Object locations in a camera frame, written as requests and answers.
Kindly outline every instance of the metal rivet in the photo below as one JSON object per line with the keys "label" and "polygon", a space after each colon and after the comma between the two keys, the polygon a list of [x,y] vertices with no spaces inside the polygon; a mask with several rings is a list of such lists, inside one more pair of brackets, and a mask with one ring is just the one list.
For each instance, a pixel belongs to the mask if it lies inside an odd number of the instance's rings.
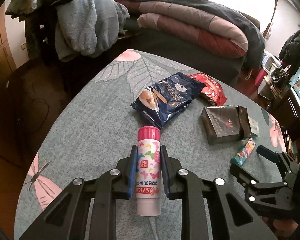
{"label": "metal rivet", "polygon": [[180,170],[178,170],[178,173],[182,176],[188,175],[188,171],[186,169],[180,169]]}
{"label": "metal rivet", "polygon": [[120,171],[118,169],[113,169],[110,171],[110,174],[113,175],[113,176],[116,176],[120,173]]}
{"label": "metal rivet", "polygon": [[222,186],[222,185],[225,184],[225,181],[224,181],[224,179],[222,179],[222,178],[217,178],[217,179],[216,179],[216,184],[219,185],[219,186]]}
{"label": "metal rivet", "polygon": [[82,182],[83,182],[83,180],[80,178],[76,178],[73,180],[73,184],[75,184],[76,186],[81,185]]}

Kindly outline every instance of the human hand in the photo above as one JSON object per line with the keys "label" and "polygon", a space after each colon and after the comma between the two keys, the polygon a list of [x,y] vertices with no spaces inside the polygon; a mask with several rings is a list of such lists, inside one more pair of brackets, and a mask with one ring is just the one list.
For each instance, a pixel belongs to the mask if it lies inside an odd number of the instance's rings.
{"label": "human hand", "polygon": [[263,217],[262,220],[269,226],[278,239],[287,239],[291,236],[298,227],[298,224],[293,220],[269,220]]}

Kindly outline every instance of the glue stick base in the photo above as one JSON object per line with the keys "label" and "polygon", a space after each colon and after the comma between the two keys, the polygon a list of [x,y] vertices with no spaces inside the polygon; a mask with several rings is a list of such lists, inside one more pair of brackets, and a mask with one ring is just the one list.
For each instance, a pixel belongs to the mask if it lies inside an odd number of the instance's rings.
{"label": "glue stick base", "polygon": [[137,198],[137,215],[154,217],[161,214],[161,198]]}

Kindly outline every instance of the black cardboard box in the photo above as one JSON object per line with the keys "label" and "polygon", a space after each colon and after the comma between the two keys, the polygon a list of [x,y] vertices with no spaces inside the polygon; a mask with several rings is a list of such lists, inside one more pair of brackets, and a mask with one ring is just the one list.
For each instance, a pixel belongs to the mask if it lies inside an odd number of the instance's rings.
{"label": "black cardboard box", "polygon": [[209,144],[233,142],[251,137],[247,108],[208,106],[201,113]]}

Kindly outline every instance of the red snack package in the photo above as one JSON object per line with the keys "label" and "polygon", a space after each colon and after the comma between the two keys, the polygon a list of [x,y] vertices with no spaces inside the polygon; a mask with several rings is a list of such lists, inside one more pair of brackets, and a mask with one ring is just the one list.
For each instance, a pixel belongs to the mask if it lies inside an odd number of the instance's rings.
{"label": "red snack package", "polygon": [[201,90],[200,95],[206,98],[212,106],[223,106],[227,98],[218,82],[204,73],[196,73],[188,76],[206,84]]}

